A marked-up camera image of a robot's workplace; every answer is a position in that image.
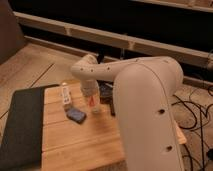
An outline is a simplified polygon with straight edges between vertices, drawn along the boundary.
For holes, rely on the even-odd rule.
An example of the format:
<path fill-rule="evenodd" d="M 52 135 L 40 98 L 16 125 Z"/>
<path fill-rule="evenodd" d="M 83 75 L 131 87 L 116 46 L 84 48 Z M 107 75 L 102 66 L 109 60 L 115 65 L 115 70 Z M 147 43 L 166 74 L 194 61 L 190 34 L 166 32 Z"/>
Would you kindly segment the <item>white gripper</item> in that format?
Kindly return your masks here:
<path fill-rule="evenodd" d="M 96 94 L 99 90 L 98 83 L 96 80 L 86 80 L 81 82 L 81 91 L 84 96 L 92 96 Z M 95 110 L 100 109 L 100 96 L 98 94 L 94 95 Z"/>

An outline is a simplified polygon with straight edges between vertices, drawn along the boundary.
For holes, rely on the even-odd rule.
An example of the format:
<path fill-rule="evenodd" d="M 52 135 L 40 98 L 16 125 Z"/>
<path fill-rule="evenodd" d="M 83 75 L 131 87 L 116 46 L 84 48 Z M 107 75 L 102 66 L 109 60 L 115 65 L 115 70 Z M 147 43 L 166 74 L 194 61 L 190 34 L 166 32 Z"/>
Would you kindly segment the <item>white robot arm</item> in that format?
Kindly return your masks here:
<path fill-rule="evenodd" d="M 112 81 L 114 110 L 129 171 L 184 171 L 171 112 L 183 71 L 171 57 L 141 57 L 99 64 L 86 55 L 71 67 L 83 86 Z"/>

